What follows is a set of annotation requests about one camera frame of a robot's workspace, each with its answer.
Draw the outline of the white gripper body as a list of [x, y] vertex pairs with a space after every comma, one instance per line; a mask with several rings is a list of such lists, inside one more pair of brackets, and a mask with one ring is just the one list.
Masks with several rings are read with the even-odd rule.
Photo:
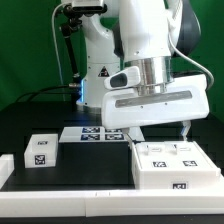
[[135, 88], [110, 91], [102, 101], [106, 129], [123, 129], [205, 118], [209, 114], [203, 74], [175, 78], [161, 94], [139, 96]]

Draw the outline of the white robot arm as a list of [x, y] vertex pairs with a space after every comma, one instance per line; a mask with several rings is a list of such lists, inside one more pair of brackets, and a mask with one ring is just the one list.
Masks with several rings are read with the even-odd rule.
[[102, 125], [120, 129], [131, 142], [142, 126], [191, 121], [209, 113], [207, 69], [175, 77], [171, 58], [184, 59], [201, 34], [189, 0], [75, 0], [87, 44], [83, 106], [101, 114]]

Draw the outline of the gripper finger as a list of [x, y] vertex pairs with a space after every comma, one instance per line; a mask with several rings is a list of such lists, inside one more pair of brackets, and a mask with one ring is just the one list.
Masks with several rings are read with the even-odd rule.
[[181, 130], [181, 135], [184, 141], [187, 141], [187, 135], [191, 128], [191, 121], [182, 121], [183, 128]]
[[123, 134], [124, 134], [125, 139], [128, 141], [129, 148], [132, 149], [133, 148], [132, 147], [132, 139], [131, 139], [129, 131], [130, 131], [129, 128], [124, 128]]

